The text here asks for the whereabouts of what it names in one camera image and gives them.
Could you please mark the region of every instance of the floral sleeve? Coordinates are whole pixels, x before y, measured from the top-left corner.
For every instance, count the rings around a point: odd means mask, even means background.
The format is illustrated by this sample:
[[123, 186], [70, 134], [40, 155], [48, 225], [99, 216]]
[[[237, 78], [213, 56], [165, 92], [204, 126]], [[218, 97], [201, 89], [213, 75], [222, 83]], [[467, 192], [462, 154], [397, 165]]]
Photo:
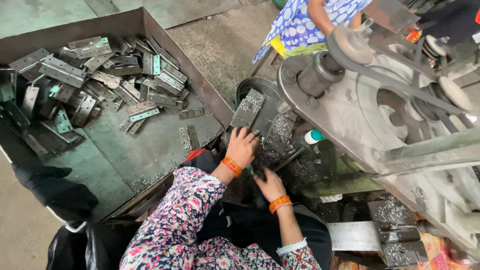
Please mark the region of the floral sleeve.
[[286, 270], [321, 270], [317, 260], [315, 260], [315, 258], [313, 257], [312, 251], [307, 246], [307, 241], [305, 239], [293, 245], [279, 248], [276, 252], [280, 256], [282, 266]]
[[204, 171], [183, 167], [164, 199], [130, 242], [120, 269], [190, 269], [198, 251], [196, 233], [225, 189]]

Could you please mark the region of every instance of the woman's left hand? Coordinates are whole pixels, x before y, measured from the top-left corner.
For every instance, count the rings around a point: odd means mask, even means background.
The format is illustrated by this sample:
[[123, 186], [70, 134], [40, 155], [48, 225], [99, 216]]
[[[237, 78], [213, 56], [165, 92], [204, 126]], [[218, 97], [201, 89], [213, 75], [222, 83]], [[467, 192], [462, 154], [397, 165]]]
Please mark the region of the woman's left hand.
[[243, 127], [240, 132], [238, 129], [234, 128], [231, 133], [226, 156], [243, 170], [255, 158], [255, 149], [260, 140], [253, 132], [249, 133], [247, 127]]

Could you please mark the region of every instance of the woman's hand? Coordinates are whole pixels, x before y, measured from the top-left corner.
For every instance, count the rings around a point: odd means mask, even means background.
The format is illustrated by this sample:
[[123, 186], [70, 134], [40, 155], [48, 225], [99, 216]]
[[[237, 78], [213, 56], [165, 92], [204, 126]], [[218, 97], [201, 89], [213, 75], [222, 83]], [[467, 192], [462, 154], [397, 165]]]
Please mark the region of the woman's hand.
[[259, 139], [253, 132], [248, 133], [248, 128], [244, 127], [237, 135], [239, 128], [234, 128], [228, 143], [226, 156], [235, 162], [240, 169], [245, 169], [255, 158], [255, 148], [257, 148]]
[[266, 181], [256, 175], [253, 176], [253, 179], [255, 182], [257, 182], [257, 185], [262, 191], [265, 199], [271, 203], [274, 200], [287, 195], [285, 187], [282, 183], [282, 179], [280, 179], [280, 177], [278, 177], [278, 175], [270, 169], [265, 168], [264, 172]]

